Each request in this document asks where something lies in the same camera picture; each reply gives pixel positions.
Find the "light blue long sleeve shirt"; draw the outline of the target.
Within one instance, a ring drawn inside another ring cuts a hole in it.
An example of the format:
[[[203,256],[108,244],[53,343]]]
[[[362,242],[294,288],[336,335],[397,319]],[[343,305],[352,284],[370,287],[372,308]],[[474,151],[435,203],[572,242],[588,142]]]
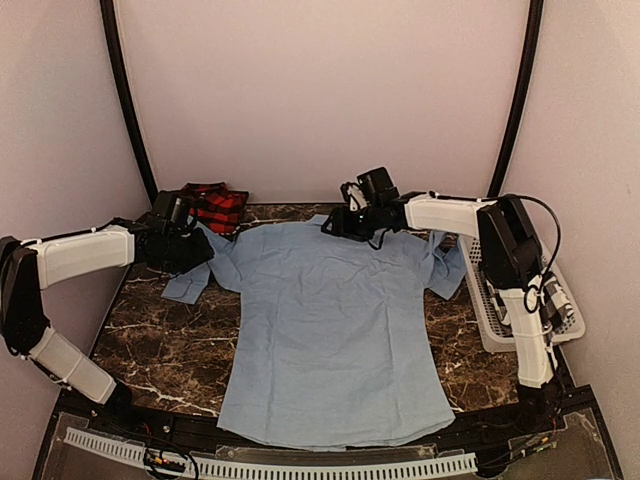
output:
[[[170,280],[192,304],[210,280],[240,296],[241,320],[218,426],[310,450],[397,446],[450,425],[424,295],[451,298],[466,274],[445,234],[388,235],[379,249],[333,237],[322,216],[267,224]]]

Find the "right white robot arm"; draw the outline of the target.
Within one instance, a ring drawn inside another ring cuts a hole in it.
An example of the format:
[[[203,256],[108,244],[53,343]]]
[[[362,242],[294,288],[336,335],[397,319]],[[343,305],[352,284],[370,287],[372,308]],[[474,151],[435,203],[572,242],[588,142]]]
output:
[[[388,231],[438,230],[475,238],[485,279],[506,308],[515,340],[518,381],[526,390],[551,384],[557,362],[553,335],[572,313],[543,258],[542,244],[521,195],[462,198],[411,192],[383,202],[349,195],[321,227],[336,237],[370,243]]]

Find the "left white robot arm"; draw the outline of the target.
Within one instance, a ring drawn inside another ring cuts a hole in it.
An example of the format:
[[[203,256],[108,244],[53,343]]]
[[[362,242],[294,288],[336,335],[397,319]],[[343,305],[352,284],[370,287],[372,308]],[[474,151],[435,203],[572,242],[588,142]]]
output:
[[[116,218],[49,239],[1,240],[1,335],[9,353],[29,360],[67,389],[103,406],[101,417],[120,436],[141,427],[131,390],[57,332],[45,315],[42,291],[110,268],[143,263],[183,274],[212,259],[199,228],[152,228]]]

